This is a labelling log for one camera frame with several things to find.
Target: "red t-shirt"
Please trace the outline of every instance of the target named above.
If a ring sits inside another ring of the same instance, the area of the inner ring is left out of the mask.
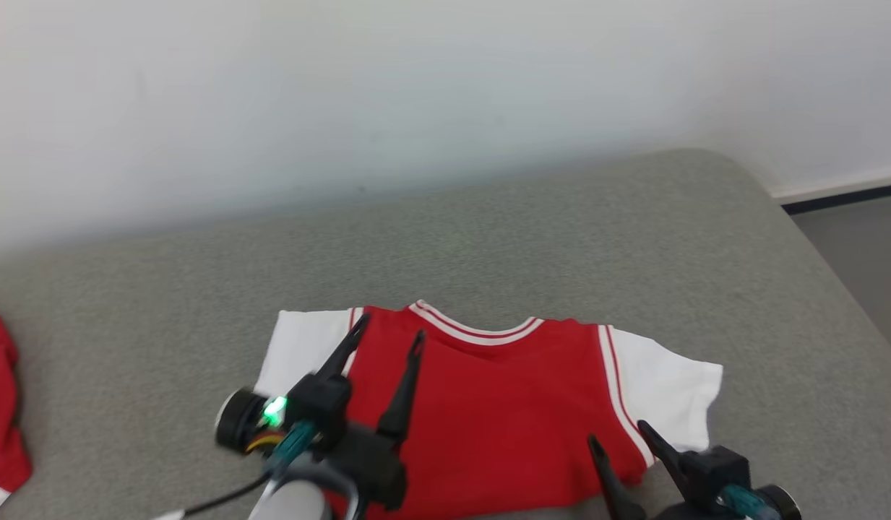
[[[705,412],[720,366],[574,320],[533,317],[508,330],[471,329],[422,300],[398,311],[282,313],[257,388],[285,393],[321,365],[363,312],[371,321],[350,359],[348,417],[372,427],[395,392],[413,337],[426,330],[401,451],[408,494],[399,511],[370,509],[370,520],[446,520],[578,503],[601,491],[587,447],[591,433],[621,480],[640,483],[653,463],[634,426],[640,418],[683,449],[708,444]],[[306,370],[289,373],[301,366]],[[333,506],[343,509],[341,500]]]

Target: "yellow wire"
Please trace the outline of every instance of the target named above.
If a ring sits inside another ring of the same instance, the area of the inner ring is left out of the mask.
[[[263,444],[279,444],[282,440],[284,440],[284,435],[269,435],[269,437],[260,438],[258,441],[253,442],[249,446],[246,447],[246,452],[253,451],[254,449],[260,447]]]

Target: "green light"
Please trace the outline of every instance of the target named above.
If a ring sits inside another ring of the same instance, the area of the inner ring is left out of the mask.
[[[285,397],[276,397],[266,405],[266,409],[262,411],[262,419],[271,428],[279,428],[284,422],[284,407],[288,404]]]

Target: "white sleeve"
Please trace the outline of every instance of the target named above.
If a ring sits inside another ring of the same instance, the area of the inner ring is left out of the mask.
[[[722,384],[722,365],[686,359],[653,339],[611,326],[600,325],[600,345],[613,408],[647,465],[653,457],[634,426],[641,419],[677,451],[709,447],[708,410]]]
[[[308,372],[319,369],[362,316],[362,307],[344,311],[300,313],[281,311],[262,363],[256,391],[284,395]],[[353,352],[343,374],[349,372]]]

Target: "floor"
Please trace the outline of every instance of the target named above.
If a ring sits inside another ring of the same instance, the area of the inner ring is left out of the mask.
[[[792,218],[891,344],[891,197]]]

